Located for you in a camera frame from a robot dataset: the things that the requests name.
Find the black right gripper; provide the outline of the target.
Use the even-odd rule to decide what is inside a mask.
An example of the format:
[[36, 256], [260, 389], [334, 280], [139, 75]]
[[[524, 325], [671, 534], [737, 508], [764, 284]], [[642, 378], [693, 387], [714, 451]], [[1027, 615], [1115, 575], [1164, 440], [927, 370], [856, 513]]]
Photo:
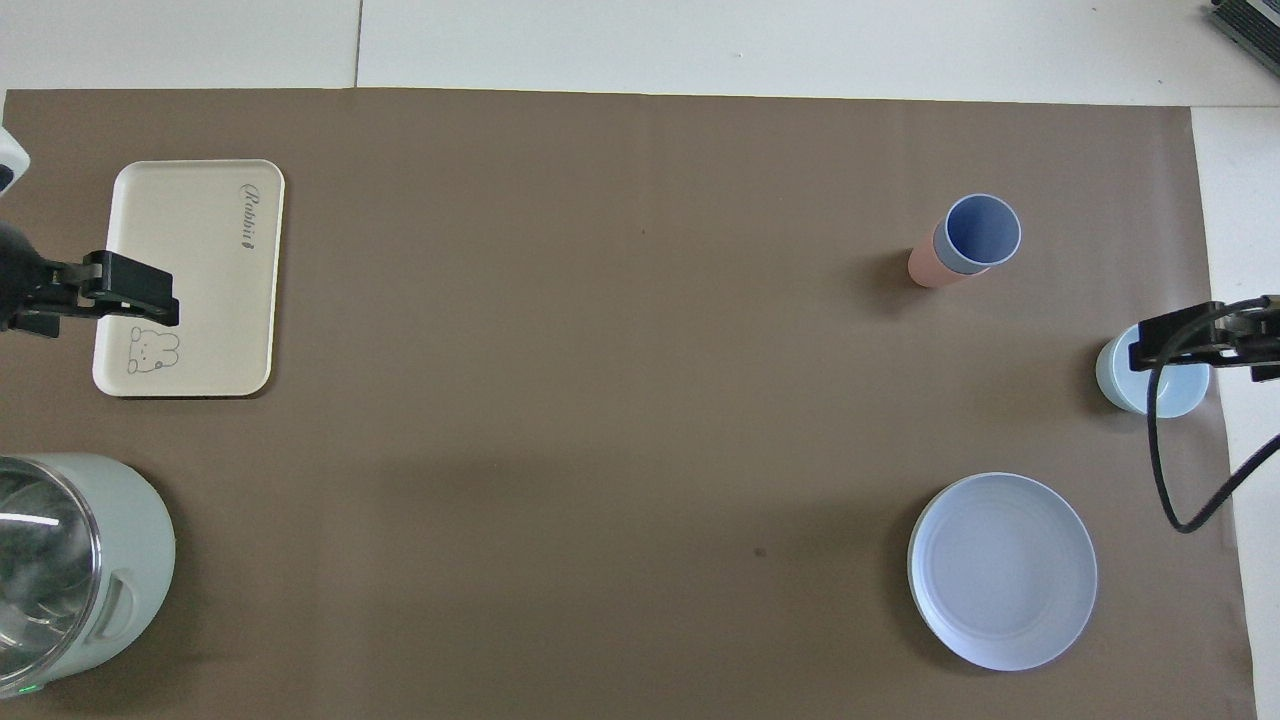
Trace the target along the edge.
[[1240, 360], [1252, 366], [1252, 380], [1280, 378], [1279, 296], [1261, 296], [1257, 307], [1240, 311], [1240, 320], [1226, 314], [1222, 302], [1203, 302], [1165, 313], [1137, 324], [1130, 343], [1130, 369], [1156, 369], [1167, 351], [1167, 365], [1204, 364], [1226, 366], [1226, 356], [1240, 347]]

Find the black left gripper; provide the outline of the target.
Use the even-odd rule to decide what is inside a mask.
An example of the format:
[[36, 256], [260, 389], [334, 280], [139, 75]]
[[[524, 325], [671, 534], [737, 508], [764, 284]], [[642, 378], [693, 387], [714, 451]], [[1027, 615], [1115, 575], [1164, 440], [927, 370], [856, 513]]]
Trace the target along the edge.
[[[174, 275], [119, 252], [84, 256], [83, 299], [96, 316], [133, 316], [164, 327], [180, 323]], [[60, 336], [64, 316], [84, 318], [76, 283], [79, 266], [41, 256], [14, 225], [1, 224], [1, 315], [4, 331], [44, 338]]]

